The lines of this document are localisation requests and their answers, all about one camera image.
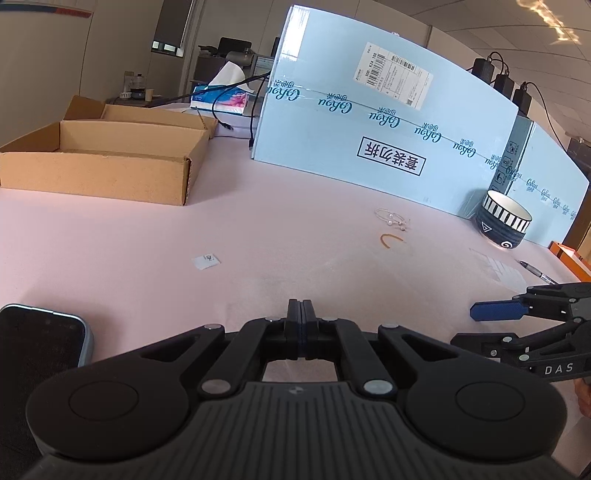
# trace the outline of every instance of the office desk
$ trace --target office desk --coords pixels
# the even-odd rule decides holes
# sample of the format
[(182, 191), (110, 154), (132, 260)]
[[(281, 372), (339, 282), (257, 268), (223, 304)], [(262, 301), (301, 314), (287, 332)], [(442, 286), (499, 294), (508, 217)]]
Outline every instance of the office desk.
[[(374, 215), (410, 220), (400, 232)], [(510, 299), (540, 280), (574, 275), (548, 250), (496, 247), (470, 222), (398, 197), (250, 160), (248, 142), (215, 138), (185, 207), (0, 190), (0, 304), (78, 314), (96, 338), (95, 360), (205, 323), (227, 331), (284, 316), (290, 298), (363, 330), (399, 323), (448, 342), (457, 332), (526, 335), (554, 322), (476, 323), (475, 301)], [(386, 239), (383, 233), (404, 239)], [(220, 265), (198, 270), (194, 257)], [(323, 380), (318, 362), (282, 362), (273, 380)], [(591, 459), (591, 420), (572, 382), (556, 384), (569, 420), (555, 457), (578, 473)]]

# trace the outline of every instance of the rubber band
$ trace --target rubber band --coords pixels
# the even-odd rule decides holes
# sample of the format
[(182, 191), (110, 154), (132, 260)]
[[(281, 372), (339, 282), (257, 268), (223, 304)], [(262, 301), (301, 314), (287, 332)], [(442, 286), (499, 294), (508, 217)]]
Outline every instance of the rubber band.
[(384, 242), (385, 236), (391, 236), (392, 238), (395, 238), (396, 240), (400, 240), (401, 242), (404, 242), (404, 240), (402, 238), (400, 238), (399, 236), (392, 235), (391, 233), (383, 233), (382, 236), (379, 238), (379, 241), (382, 242), (382, 245), (388, 249), (390, 249), (390, 246), (386, 242)]

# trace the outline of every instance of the earring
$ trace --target earring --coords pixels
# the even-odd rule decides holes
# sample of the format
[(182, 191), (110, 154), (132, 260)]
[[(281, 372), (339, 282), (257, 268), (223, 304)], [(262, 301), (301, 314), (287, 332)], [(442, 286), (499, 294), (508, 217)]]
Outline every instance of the earring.
[(396, 212), (390, 212), (390, 210), (386, 210), (385, 208), (378, 208), (374, 213), (376, 217), (386, 222), (389, 226), (400, 228), (403, 232), (408, 228), (409, 221)]

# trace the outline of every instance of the orange tray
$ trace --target orange tray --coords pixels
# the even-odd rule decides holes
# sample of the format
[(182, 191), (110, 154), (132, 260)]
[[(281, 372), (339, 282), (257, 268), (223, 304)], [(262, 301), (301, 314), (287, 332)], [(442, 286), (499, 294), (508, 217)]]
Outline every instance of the orange tray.
[(574, 248), (552, 242), (549, 249), (580, 281), (591, 281), (591, 265)]

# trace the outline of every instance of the cup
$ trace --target cup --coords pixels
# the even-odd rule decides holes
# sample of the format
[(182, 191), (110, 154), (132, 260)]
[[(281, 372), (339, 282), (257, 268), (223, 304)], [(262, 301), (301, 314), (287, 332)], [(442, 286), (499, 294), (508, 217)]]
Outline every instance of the cup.
[(532, 221), (530, 213), (507, 195), (489, 190), (475, 216), (481, 233), (503, 248), (515, 248), (521, 243)]

